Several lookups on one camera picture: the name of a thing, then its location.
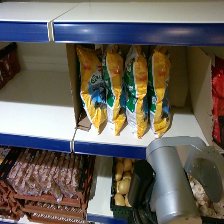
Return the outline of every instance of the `white shelf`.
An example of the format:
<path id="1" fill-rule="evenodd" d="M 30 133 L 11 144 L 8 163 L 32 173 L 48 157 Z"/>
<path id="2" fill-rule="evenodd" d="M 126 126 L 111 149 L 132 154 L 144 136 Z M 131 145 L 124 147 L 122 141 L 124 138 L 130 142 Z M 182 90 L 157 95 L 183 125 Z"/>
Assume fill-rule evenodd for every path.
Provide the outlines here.
<path id="1" fill-rule="evenodd" d="M 96 157 L 90 199 L 87 208 L 88 214 L 112 218 L 110 210 L 110 192 L 112 184 L 112 157 Z"/>
<path id="2" fill-rule="evenodd" d="M 85 2 L 55 22 L 223 23 L 224 2 Z"/>
<path id="3" fill-rule="evenodd" d="M 75 119 L 68 73 L 22 71 L 0 92 L 0 133 L 71 141 Z"/>
<path id="4" fill-rule="evenodd" d="M 0 21 L 50 22 L 77 3 L 4 2 L 0 4 Z"/>
<path id="5" fill-rule="evenodd" d="M 176 137 L 176 136 L 189 136 L 199 137 L 207 143 L 203 132 L 192 112 L 187 108 L 175 108 L 171 110 L 173 114 L 172 124 L 170 129 L 163 135 L 164 137 Z M 147 147 L 155 136 L 151 129 L 142 137 L 142 139 L 136 138 L 127 125 L 120 133 L 120 136 L 114 136 L 108 124 L 101 134 L 97 135 L 96 130 L 92 127 L 89 132 L 83 130 L 77 130 L 75 134 L 75 141 L 85 143 L 100 143 L 108 145 L 122 145 L 122 146 L 135 146 L 135 147 Z"/>

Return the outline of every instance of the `plastic packaging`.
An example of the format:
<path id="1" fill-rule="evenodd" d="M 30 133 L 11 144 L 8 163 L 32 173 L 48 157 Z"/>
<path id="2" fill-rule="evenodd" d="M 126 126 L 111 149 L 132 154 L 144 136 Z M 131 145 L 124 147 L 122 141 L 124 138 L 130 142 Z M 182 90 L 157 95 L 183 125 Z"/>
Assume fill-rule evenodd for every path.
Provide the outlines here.
<path id="1" fill-rule="evenodd" d="M 223 92 L 223 88 L 224 88 L 223 70 L 212 66 L 212 100 L 213 100 L 212 113 L 214 116 L 212 136 L 213 136 L 213 139 L 216 141 L 216 143 L 219 144 L 221 147 L 224 146 L 224 92 Z"/>
<path id="2" fill-rule="evenodd" d="M 148 102 L 151 129 L 160 138 L 170 124 L 168 83 L 171 63 L 167 47 L 156 48 L 149 59 Z"/>
<path id="3" fill-rule="evenodd" d="M 103 56 L 103 79 L 106 86 L 107 119 L 115 135 L 119 135 L 126 120 L 123 63 L 118 45 L 108 45 Z"/>
<path id="4" fill-rule="evenodd" d="M 100 125 L 107 119 L 101 49 L 91 50 L 77 45 L 76 51 L 80 62 L 80 96 L 83 108 L 99 133 Z"/>
<path id="5" fill-rule="evenodd" d="M 148 125 L 147 80 L 145 54 L 141 46 L 134 45 L 125 61 L 124 84 L 127 121 L 138 138 L 144 135 Z"/>

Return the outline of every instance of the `snack bag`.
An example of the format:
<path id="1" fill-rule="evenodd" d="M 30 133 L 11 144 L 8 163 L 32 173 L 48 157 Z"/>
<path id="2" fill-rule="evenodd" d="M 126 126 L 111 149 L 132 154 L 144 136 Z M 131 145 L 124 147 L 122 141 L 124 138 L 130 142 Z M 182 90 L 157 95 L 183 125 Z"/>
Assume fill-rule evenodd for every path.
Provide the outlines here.
<path id="1" fill-rule="evenodd" d="M 168 82 L 171 63 L 167 47 L 156 49 L 149 59 L 148 102 L 151 129 L 160 138 L 170 124 Z"/>
<path id="2" fill-rule="evenodd" d="M 123 58 L 117 44 L 108 45 L 103 56 L 103 79 L 106 86 L 107 119 L 117 136 L 126 120 L 123 91 Z"/>
<path id="3" fill-rule="evenodd" d="M 77 45 L 76 51 L 80 62 L 80 96 L 83 108 L 99 133 L 100 125 L 107 119 L 102 63 L 98 58 L 101 49 L 91 50 Z"/>
<path id="4" fill-rule="evenodd" d="M 141 46 L 132 46 L 125 61 L 124 84 L 126 90 L 126 115 L 132 132 L 141 138 L 148 124 L 147 106 L 148 70 Z"/>

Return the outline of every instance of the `blue shelf edge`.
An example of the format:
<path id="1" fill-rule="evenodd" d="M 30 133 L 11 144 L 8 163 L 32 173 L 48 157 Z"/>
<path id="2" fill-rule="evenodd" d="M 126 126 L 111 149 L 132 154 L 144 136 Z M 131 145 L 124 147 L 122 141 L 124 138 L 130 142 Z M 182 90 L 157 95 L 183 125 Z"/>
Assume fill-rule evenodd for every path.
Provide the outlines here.
<path id="1" fill-rule="evenodd" d="M 9 135 L 0 133 L 0 145 L 71 152 L 71 142 L 65 140 Z"/>
<path id="2" fill-rule="evenodd" d="M 127 220 L 115 219 L 113 217 L 106 217 L 106 216 L 100 216 L 100 215 L 94 215 L 94 214 L 88 214 L 88 213 L 87 213 L 87 221 L 105 223 L 105 224 L 127 224 Z"/>
<path id="3" fill-rule="evenodd" d="M 47 22 L 0 21 L 0 30 L 0 41 L 49 42 Z"/>
<path id="4" fill-rule="evenodd" d="M 74 141 L 74 152 L 80 154 L 146 159 L 146 148 Z"/>
<path id="5" fill-rule="evenodd" d="M 224 46 L 223 23 L 54 22 L 55 42 Z"/>

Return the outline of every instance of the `red package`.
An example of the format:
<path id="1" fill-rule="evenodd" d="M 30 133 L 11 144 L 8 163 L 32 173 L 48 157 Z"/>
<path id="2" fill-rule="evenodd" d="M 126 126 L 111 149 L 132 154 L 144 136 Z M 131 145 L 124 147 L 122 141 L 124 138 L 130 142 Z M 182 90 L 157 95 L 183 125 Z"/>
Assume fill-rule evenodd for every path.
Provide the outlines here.
<path id="1" fill-rule="evenodd" d="M 215 119 L 214 126 L 213 126 L 213 139 L 217 141 L 218 143 L 222 143 L 221 141 L 222 128 L 220 128 L 220 125 L 221 125 L 220 118 L 224 116 L 224 91 L 223 90 L 224 90 L 223 70 L 212 66 L 212 99 L 213 99 L 212 113 Z"/>

